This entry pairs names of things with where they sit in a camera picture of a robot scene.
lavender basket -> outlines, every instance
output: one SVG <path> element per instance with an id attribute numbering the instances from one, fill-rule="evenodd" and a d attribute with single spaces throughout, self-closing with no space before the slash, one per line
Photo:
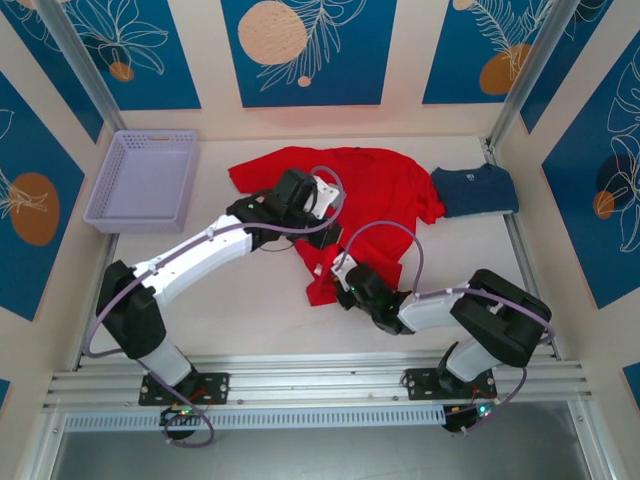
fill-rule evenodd
<path id="1" fill-rule="evenodd" d="M 180 233 L 197 166 L 194 130 L 120 130 L 84 221 L 103 233 Z"/>

white table surface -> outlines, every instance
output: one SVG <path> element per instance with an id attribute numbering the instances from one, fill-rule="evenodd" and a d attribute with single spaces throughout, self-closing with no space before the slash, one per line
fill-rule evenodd
<path id="1" fill-rule="evenodd" d="M 428 172 L 436 167 L 473 168 L 485 161 L 476 137 L 377 137 L 313 140 L 203 142 L 184 233 L 121 235 L 115 258 L 131 265 L 151 258 L 198 233 L 240 195 L 227 168 L 289 146 L 378 147 L 415 159 Z M 509 235 L 500 215 L 420 220 L 418 238 L 425 250 L 422 291 L 456 285 L 479 268 L 489 268 L 522 286 Z M 273 243 L 277 248 L 285 243 Z M 410 289 L 418 254 L 402 258 L 400 287 Z M 311 307 L 305 288 L 312 280 L 295 250 L 253 252 L 223 265 L 200 280 L 163 311 L 170 337 L 186 355 L 367 353 L 429 350 L 462 339 L 461 327 L 434 328 L 394 337 L 376 328 L 364 313 L 339 305 Z M 113 348 L 103 328 L 93 349 Z"/>

vent grille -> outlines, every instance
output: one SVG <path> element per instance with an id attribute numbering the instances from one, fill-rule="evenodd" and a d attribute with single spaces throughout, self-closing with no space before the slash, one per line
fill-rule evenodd
<path id="1" fill-rule="evenodd" d="M 216 410 L 207 417 L 220 430 L 274 428 L 384 427 L 403 425 L 443 425 L 442 406 L 388 408 L 315 408 Z M 159 426 L 157 411 L 129 413 L 74 413 L 67 417 L 65 432 L 152 431 Z M 205 429 L 199 418 L 172 427 L 174 430 Z"/>

folded blue shirt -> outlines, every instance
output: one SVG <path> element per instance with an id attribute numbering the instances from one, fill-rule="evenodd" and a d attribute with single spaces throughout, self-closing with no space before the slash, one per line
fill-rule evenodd
<path id="1" fill-rule="evenodd" d="M 479 213 L 517 213 L 518 196 L 509 172 L 484 164 L 473 170 L 443 170 L 431 174 L 445 217 Z"/>

t-shirt sleeve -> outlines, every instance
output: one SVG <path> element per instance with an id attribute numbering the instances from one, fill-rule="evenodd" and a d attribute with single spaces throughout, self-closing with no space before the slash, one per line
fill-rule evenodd
<path id="1" fill-rule="evenodd" d="M 418 192 L 418 216 L 423 222 L 431 224 L 444 216 L 446 209 L 438 198 L 431 176 L 420 165 L 415 164 L 414 176 Z"/>
<path id="2" fill-rule="evenodd" d="M 229 169 L 231 181 L 240 193 L 253 193 L 272 188 L 282 174 L 290 168 L 308 169 L 313 165 L 314 153 L 310 148 L 286 147 Z"/>

